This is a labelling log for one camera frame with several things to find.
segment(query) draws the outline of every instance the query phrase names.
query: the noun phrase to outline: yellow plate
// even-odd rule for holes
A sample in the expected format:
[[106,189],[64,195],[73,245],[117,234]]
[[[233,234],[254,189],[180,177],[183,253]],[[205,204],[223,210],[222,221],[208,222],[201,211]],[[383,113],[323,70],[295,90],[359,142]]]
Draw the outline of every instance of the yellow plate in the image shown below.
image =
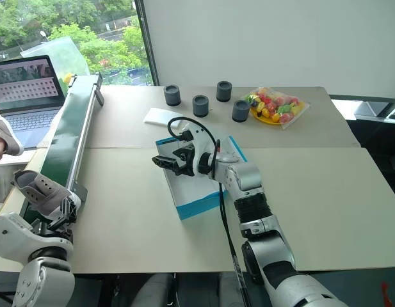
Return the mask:
[[[298,102],[298,105],[301,106],[301,109],[303,109],[303,108],[305,107],[305,103],[302,102],[302,101],[299,101],[299,102]],[[275,122],[273,122],[273,121],[271,120],[270,117],[269,117],[269,118],[266,118],[266,117],[263,117],[263,116],[258,116],[258,115],[257,115],[257,111],[255,110],[255,107],[251,107],[250,110],[251,110],[251,113],[253,114],[253,116],[254,116],[256,119],[258,119],[260,122],[267,123],[268,125],[278,125],[278,126],[281,126],[281,123],[275,123]]]
[[260,122],[267,123],[268,125],[278,125],[278,126],[281,125],[280,123],[275,123],[275,122],[273,122],[273,121],[271,120],[271,118],[266,118],[266,117],[263,117],[263,116],[258,116],[258,115],[257,115],[257,111],[255,110],[254,107],[251,107],[250,110],[251,110],[251,113],[253,114],[253,116],[254,116],[256,119],[258,119]]

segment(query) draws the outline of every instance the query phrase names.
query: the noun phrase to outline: white table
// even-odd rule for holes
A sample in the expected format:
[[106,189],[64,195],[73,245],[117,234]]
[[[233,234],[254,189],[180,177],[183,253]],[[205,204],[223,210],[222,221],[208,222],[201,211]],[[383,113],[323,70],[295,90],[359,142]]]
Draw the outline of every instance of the white table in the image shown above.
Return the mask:
[[[254,148],[268,202],[305,271],[395,266],[395,196],[363,148]],[[39,150],[30,168],[40,169]],[[92,148],[79,181],[88,199],[74,228],[75,273],[232,271],[218,208],[180,221],[156,149]],[[17,211],[13,191],[3,212]],[[230,232],[243,259],[234,206]],[[0,271],[20,266],[0,259]]]
[[[167,129],[144,124],[151,107],[168,109],[192,117],[208,127],[234,136],[241,148],[285,147],[359,147],[348,124],[335,108],[324,88],[276,88],[295,95],[311,104],[288,129],[265,125],[251,114],[244,123],[231,119],[234,101],[252,88],[233,88],[228,102],[216,100],[215,87],[180,87],[182,102],[170,107],[165,102],[162,86],[104,86],[101,92],[105,104],[92,117],[88,148],[155,148],[157,139],[167,137]],[[209,98],[209,114],[204,118],[193,115],[191,99],[203,94]]]

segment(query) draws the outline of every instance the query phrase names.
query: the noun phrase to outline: black cable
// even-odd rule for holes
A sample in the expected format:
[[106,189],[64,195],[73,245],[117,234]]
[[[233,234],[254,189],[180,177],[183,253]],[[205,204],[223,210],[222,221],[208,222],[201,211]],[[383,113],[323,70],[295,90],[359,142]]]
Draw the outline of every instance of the black cable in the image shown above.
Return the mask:
[[209,129],[207,129],[202,123],[199,123],[198,121],[196,121],[196,120],[194,120],[192,118],[185,117],[185,116],[174,117],[171,120],[169,120],[169,122],[167,123],[167,130],[169,131],[169,133],[170,133],[170,135],[172,137],[174,137],[175,139],[179,139],[179,136],[176,136],[173,133],[173,130],[172,130],[172,123],[176,122],[178,120],[187,120],[188,122],[195,123],[196,125],[198,125],[202,129],[204,129],[207,132],[207,134],[209,135],[209,137],[211,138],[211,141],[213,142],[213,145],[216,146],[216,140],[214,139],[214,137],[211,134],[211,132],[209,131]]
[[0,292],[0,299],[6,301],[8,304],[12,304],[13,300],[7,297],[6,295],[15,295],[15,292]]
[[[207,129],[203,124],[199,123],[198,121],[196,121],[196,120],[194,120],[192,118],[185,117],[185,116],[172,118],[167,123],[167,129],[168,129],[170,135],[173,136],[175,139],[179,139],[179,136],[177,136],[177,135],[175,135],[173,133],[172,128],[171,128],[171,124],[173,122],[176,122],[177,120],[186,120],[186,121],[195,123],[196,125],[198,125],[202,129],[204,129],[207,132],[207,134],[209,135],[209,137],[211,138],[211,141],[214,144],[214,152],[213,152],[213,159],[211,161],[210,168],[211,168],[211,176],[212,176],[213,179],[215,179],[215,175],[216,175],[216,157],[217,157],[218,149],[220,148],[220,140],[218,139],[217,141],[215,141],[214,137],[211,134],[211,132],[209,131],[209,129]],[[224,230],[225,230],[225,233],[227,235],[227,240],[229,242],[230,253],[231,253],[231,257],[232,257],[232,261],[233,261],[233,265],[234,265],[234,271],[236,272],[238,284],[239,284],[239,287],[240,287],[241,296],[243,298],[244,306],[251,307],[250,297],[248,296],[248,291],[247,291],[246,283],[244,281],[244,276],[243,276],[243,273],[241,272],[240,264],[238,262],[238,258],[237,258],[237,254],[236,254],[236,249],[234,248],[233,241],[231,240],[231,236],[230,236],[229,224],[227,222],[227,216],[226,216],[226,213],[225,213],[223,187],[222,187],[221,183],[218,184],[218,192],[219,192],[219,199],[220,199],[220,215],[222,217]]]

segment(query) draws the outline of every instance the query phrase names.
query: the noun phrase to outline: green foliage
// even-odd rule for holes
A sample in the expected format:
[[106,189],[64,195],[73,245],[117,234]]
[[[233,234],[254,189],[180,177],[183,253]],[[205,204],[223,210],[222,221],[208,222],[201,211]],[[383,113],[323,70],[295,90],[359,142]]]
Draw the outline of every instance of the green foliage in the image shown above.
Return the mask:
[[[81,29],[75,23],[71,25],[62,24],[60,27],[52,29],[52,34],[48,39],[54,40],[64,36],[70,36],[78,45],[91,73],[117,68],[136,68],[143,65],[142,58],[135,53],[135,50],[139,49],[138,47],[129,45],[129,48],[127,42],[123,40],[116,42],[97,38],[95,32],[89,27]],[[137,39],[131,38],[129,34],[126,36],[131,42],[143,45],[143,40],[139,42]]]
[[60,27],[53,27],[51,35],[48,37],[49,40],[54,40],[55,38],[70,36],[75,44],[78,46],[81,43],[90,42],[91,40],[96,40],[96,33],[93,32],[88,26],[81,29],[78,24],[61,24]]
[[82,43],[79,51],[84,56],[91,72],[141,65],[140,59],[133,52],[129,52],[123,42],[96,39]]
[[[131,16],[121,41],[103,40],[93,29],[101,22]],[[147,55],[131,0],[6,0],[0,3],[0,50],[70,36],[91,73],[112,73],[106,83],[130,84],[127,68],[147,67]]]
[[134,26],[125,28],[123,33],[123,41],[125,42],[127,48],[137,55],[137,57],[139,57],[141,64],[143,66],[147,66],[147,55],[140,28]]
[[58,24],[88,24],[98,12],[90,0],[6,0],[0,3],[0,42],[30,42]]
[[145,83],[146,85],[153,85],[153,78],[150,71],[146,75],[141,77],[141,83]]

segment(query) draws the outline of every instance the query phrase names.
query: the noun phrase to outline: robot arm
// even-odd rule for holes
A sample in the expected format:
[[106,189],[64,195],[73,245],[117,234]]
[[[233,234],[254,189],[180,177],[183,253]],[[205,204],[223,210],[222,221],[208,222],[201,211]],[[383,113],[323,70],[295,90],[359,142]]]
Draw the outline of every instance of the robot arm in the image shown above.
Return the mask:
[[[189,153],[189,159],[181,159],[184,163],[182,169],[188,171],[177,172],[176,175],[208,176],[228,190],[238,212],[241,234],[247,239],[242,246],[247,271],[256,283],[264,284],[272,305],[346,307],[314,278],[295,270],[294,256],[277,217],[267,204],[257,166],[221,151],[215,155],[213,163],[214,145],[206,151],[210,147],[207,145],[208,137],[205,135],[206,142],[203,142],[204,133],[201,132],[194,123],[189,123],[183,130],[182,135],[186,133],[190,142],[186,146],[195,151]],[[161,163],[165,159],[171,159],[171,163]],[[181,163],[176,157],[157,156],[152,160],[170,170],[173,170],[173,165]]]
[[69,198],[60,205],[62,215],[51,224],[28,224],[16,213],[0,215],[0,256],[24,265],[12,306],[66,306],[75,287],[68,259],[72,238],[65,223],[76,220]]

